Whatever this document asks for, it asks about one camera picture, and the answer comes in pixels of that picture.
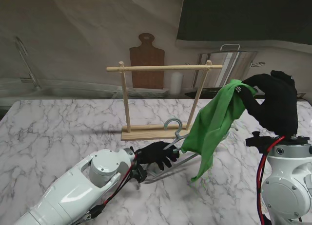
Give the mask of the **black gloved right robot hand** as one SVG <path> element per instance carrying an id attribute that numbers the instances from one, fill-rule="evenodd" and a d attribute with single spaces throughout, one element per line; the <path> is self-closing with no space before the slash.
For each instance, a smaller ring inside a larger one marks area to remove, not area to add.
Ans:
<path id="1" fill-rule="evenodd" d="M 270 74 L 253 75 L 235 88 L 249 115 L 278 136 L 291 138 L 297 134 L 297 90 L 292 76 L 272 70 Z M 247 88 L 257 86 L 265 99 L 259 104 Z"/>

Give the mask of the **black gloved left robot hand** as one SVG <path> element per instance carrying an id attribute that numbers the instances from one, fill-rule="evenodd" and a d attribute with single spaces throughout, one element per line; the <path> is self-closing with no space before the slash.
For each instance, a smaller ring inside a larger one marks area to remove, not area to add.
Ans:
<path id="1" fill-rule="evenodd" d="M 164 170 L 164 166 L 171 168 L 172 163 L 179 158 L 179 151 L 175 151 L 175 145 L 167 147 L 170 143 L 158 141 L 149 144 L 148 146 L 138 149 L 136 153 L 136 161 L 138 164 L 156 163 L 160 170 Z"/>

